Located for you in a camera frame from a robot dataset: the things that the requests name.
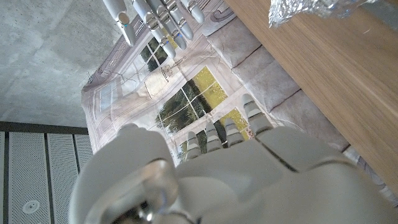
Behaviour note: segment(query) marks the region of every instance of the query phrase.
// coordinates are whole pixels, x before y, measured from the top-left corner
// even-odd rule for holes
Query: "metal joint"
[[[188,2],[188,11],[189,13],[192,12],[192,9],[197,5],[198,3],[195,0],[191,0]]]
[[[186,23],[187,21],[184,18],[181,18],[178,22],[178,28],[181,29],[181,27],[183,27]]]
[[[164,45],[166,45],[166,44],[168,44],[169,43],[169,40],[168,40],[168,38],[163,38],[161,41],[160,41],[160,46],[161,47],[163,47]]]
[[[154,30],[156,28],[158,28],[159,23],[157,22],[157,20],[154,17],[151,17],[148,21],[147,21],[147,25],[148,28],[151,30]]]
[[[167,1],[167,2],[165,2],[165,5],[166,5],[166,8],[170,11],[173,10],[175,7],[177,7],[177,3],[175,2],[175,0]]]

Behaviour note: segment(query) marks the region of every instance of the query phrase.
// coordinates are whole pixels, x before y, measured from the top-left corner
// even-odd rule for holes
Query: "robot finger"
[[[144,21],[144,23],[147,24],[150,31],[152,32],[152,35],[156,38],[160,46],[163,47],[163,50],[170,58],[174,58],[175,50],[169,40],[164,35],[149,5],[145,2],[145,0],[133,0],[132,5],[141,17],[141,19]]]
[[[182,16],[181,10],[177,7],[175,0],[162,0],[163,4],[166,6],[174,22],[178,25],[182,34],[188,39],[193,39],[193,32],[191,27],[188,25],[187,21]]]
[[[166,31],[170,34],[173,38],[175,43],[182,49],[187,48],[187,43],[183,39],[180,31],[174,25],[172,18],[170,17],[169,11],[167,8],[162,4],[160,0],[147,0],[148,5],[152,9],[152,12],[159,18],[160,23],[164,26]]]

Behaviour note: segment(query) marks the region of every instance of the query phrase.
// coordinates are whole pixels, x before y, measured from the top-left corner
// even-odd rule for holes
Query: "window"
[[[167,54],[153,37],[132,61],[123,78],[123,96],[134,91],[156,68],[167,60]]]
[[[159,111],[156,122],[169,135],[203,117],[227,98],[207,67],[189,80]]]
[[[100,91],[99,102],[101,104],[100,110],[103,111],[112,105],[118,99],[116,90],[116,79],[104,86]]]

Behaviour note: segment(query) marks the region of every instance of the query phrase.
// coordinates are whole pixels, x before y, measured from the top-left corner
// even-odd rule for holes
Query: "trees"
[[[152,50],[152,52],[155,52],[157,46],[159,46],[159,43],[157,42],[157,40],[154,38],[152,38],[149,43],[148,43],[150,49]],[[150,50],[148,49],[148,46],[145,46],[144,49],[141,51],[140,53],[142,59],[146,62],[148,61],[148,71],[153,71],[158,67],[158,64],[155,60],[155,58],[151,58],[152,53],[150,52]],[[166,52],[163,50],[162,47],[159,47],[159,49],[157,49],[157,51],[155,52],[155,56],[157,58],[157,60],[159,61],[159,64],[162,64],[166,59],[167,59],[167,54]]]

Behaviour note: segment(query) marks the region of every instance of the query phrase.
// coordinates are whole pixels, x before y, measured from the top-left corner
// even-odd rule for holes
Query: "window pane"
[[[116,79],[111,81],[101,89],[100,96],[100,110],[103,111],[111,106],[113,101],[116,101],[118,99],[118,94],[116,90]]]
[[[194,99],[191,104],[199,118],[203,117],[206,113],[209,113],[211,111],[210,105],[207,103],[202,95],[199,95],[196,99]]]
[[[171,117],[165,119],[163,124],[169,135],[181,131],[186,126],[192,124],[197,120],[195,113],[193,112],[190,105],[186,106],[184,109],[178,113],[172,115]]]
[[[163,62],[167,59],[167,54],[162,47],[159,47],[159,49],[157,49],[157,51],[155,52],[155,56],[160,65],[162,65]]]
[[[142,82],[145,77],[152,72],[153,70],[155,70],[157,68],[157,63],[156,60],[151,57],[148,61],[148,63],[144,66],[144,68],[142,68],[139,72],[138,72],[138,77],[139,80]]]
[[[196,86],[201,92],[205,91],[211,84],[216,81],[216,79],[207,67],[204,67],[200,72],[198,72],[192,78],[192,80],[195,82]]]
[[[205,91],[203,96],[213,109],[216,108],[216,106],[218,106],[222,101],[227,99],[227,95],[218,83],[215,83],[207,91]]]
[[[150,56],[152,56],[147,46],[144,47],[144,49],[141,51],[139,55],[142,57],[143,61],[145,62],[147,62]]]
[[[157,42],[156,38],[152,38],[152,40],[149,41],[148,43],[150,49],[152,50],[152,52],[155,52],[157,46],[159,46],[159,43]]]
[[[146,62],[148,61],[149,57],[146,57],[147,51],[149,52],[148,47],[145,46],[141,54],[137,55],[137,57],[134,59],[133,63],[136,65],[137,70],[142,69],[143,66],[146,64]]]
[[[163,105],[162,109],[160,110],[159,114],[162,119],[166,119],[169,116],[173,115],[184,106],[188,104],[188,101],[182,90],[179,90],[173,97],[171,97],[167,102]]]
[[[195,82],[193,80],[189,80],[183,87],[182,89],[184,90],[185,94],[187,94],[187,97],[189,100],[193,100],[194,97],[200,95],[200,90],[196,86]]]
[[[151,57],[147,64],[148,71],[151,72],[151,71],[155,70],[157,67],[158,67],[158,65],[157,65],[156,60],[153,57]]]

